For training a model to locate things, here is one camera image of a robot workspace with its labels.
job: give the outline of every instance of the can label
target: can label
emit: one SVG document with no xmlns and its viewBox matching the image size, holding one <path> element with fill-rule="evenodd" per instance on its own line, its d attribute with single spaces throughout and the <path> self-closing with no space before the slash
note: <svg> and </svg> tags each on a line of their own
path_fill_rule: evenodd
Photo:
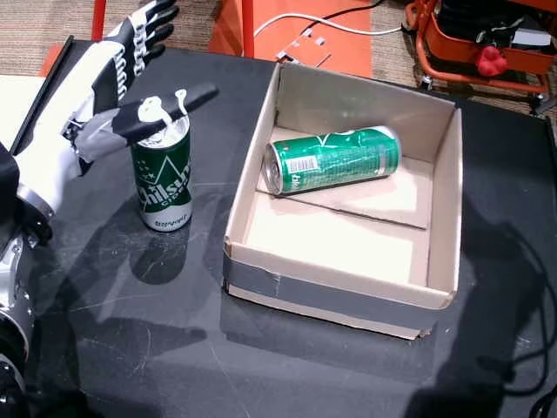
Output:
<svg viewBox="0 0 557 418">
<path fill-rule="evenodd" d="M 142 141 L 131 156 L 145 224 L 163 232 L 184 225 L 191 217 L 189 126 L 176 144 L 160 149 Z"/>
<path fill-rule="evenodd" d="M 289 193 L 387 176 L 399 165 L 399 143 L 388 128 L 327 133 L 272 144 L 279 183 Z"/>
</svg>

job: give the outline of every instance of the can lying on side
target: can lying on side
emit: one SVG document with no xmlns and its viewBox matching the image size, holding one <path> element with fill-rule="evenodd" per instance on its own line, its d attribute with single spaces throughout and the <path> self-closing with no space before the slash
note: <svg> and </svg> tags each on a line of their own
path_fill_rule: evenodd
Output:
<svg viewBox="0 0 557 418">
<path fill-rule="evenodd" d="M 289 139 L 267 145 L 264 174 L 275 195 L 393 174 L 400 163 L 399 138 L 374 126 Z"/>
<path fill-rule="evenodd" d="M 185 225 L 191 217 L 188 117 L 132 145 L 131 156 L 144 223 L 161 232 Z"/>
</svg>

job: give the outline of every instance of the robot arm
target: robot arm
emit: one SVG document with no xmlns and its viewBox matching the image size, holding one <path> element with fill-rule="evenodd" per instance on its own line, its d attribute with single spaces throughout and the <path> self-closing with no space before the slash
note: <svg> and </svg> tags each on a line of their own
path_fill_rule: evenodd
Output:
<svg viewBox="0 0 557 418">
<path fill-rule="evenodd" d="M 117 107 L 145 66 L 163 52 L 158 42 L 172 33 L 167 23 L 178 13 L 174 1 L 146 4 L 93 44 L 44 108 L 31 144 L 16 156 L 17 196 L 43 222 L 59 208 L 65 184 L 84 174 L 91 163 L 77 153 L 72 141 L 76 132 L 95 114 Z"/>
<path fill-rule="evenodd" d="M 29 146 L 13 158 L 0 144 L 0 416 L 27 416 L 23 365 L 33 310 L 26 254 L 51 236 L 65 184 L 98 158 L 163 130 L 216 94 L 201 84 L 119 106 L 172 33 L 174 0 L 154 0 L 93 44 L 39 116 Z"/>
</svg>

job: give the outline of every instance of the carpet floor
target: carpet floor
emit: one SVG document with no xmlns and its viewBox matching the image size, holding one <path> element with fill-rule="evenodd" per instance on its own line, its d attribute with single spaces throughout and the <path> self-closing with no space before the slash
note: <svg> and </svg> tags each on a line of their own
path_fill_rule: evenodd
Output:
<svg viewBox="0 0 557 418">
<path fill-rule="evenodd" d="M 147 0 L 108 0 L 105 29 L 110 30 L 123 17 Z M 180 14 L 168 46 L 204 50 L 211 38 L 215 17 L 222 0 L 178 0 Z M 370 13 L 374 30 L 400 24 L 406 0 L 386 0 Z M 91 35 L 91 0 L 6 0 L 0 2 L 0 74 L 35 75 L 48 49 L 61 44 L 69 35 L 88 39 Z M 412 37 L 398 32 L 373 37 L 373 77 L 404 85 L 419 83 Z M 552 93 L 557 93 L 557 69 L 550 74 Z M 508 110 L 528 113 L 526 94 L 467 84 L 436 81 L 436 91 L 458 94 Z M 557 108 L 547 112 L 557 121 Z"/>
</svg>

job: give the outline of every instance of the cardboard box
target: cardboard box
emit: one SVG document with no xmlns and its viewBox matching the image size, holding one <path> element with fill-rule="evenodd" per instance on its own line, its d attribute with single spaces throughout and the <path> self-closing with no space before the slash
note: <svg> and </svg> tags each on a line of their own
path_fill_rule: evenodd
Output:
<svg viewBox="0 0 557 418">
<path fill-rule="evenodd" d="M 403 159 L 389 178 L 268 193 L 268 142 L 375 125 L 399 134 Z M 226 290 L 351 327 L 427 334 L 458 288 L 461 142 L 452 102 L 278 64 L 226 228 Z"/>
</svg>

